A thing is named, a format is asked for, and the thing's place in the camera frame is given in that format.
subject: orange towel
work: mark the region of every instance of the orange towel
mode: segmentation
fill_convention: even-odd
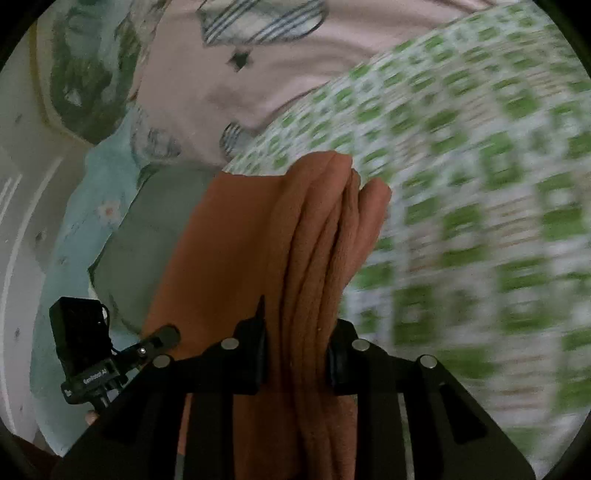
[[[177,325],[173,356],[188,358],[231,336],[264,294],[268,382],[235,398],[239,480],[354,477],[355,405],[328,391],[324,359],[342,291],[373,248],[391,192],[381,180],[360,191],[351,166],[349,156],[312,153],[282,177],[217,176],[145,322],[145,333]]]

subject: black clip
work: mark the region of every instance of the black clip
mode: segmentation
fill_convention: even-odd
[[[338,320],[327,353],[336,394],[358,395],[356,480],[407,477],[399,394],[404,396],[416,480],[534,480],[527,460],[433,356],[389,356]]]
[[[265,380],[265,305],[202,355],[156,357],[74,444],[53,480],[173,480],[186,395],[193,394],[183,478],[233,480],[232,401]]]

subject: black camera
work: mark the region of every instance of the black camera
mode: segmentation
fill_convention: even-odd
[[[180,333],[167,325],[118,352],[109,337],[109,310],[98,300],[62,297],[49,309],[56,352],[66,375],[61,391],[69,404],[90,402],[101,412],[109,392],[121,391],[127,373],[178,345]]]

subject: striped pattern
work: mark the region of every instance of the striped pattern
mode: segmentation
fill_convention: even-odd
[[[263,45],[304,37],[324,21],[325,0],[206,0],[205,45]]]
[[[252,135],[243,130],[239,124],[232,122],[222,133],[220,148],[228,160],[231,160],[251,142],[252,138]]]

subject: green and white checkered cloth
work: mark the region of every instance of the green and white checkered cloth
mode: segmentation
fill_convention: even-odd
[[[591,406],[591,82],[532,2],[408,41],[296,103],[226,168],[353,156],[394,194],[341,315],[437,356],[545,474]]]

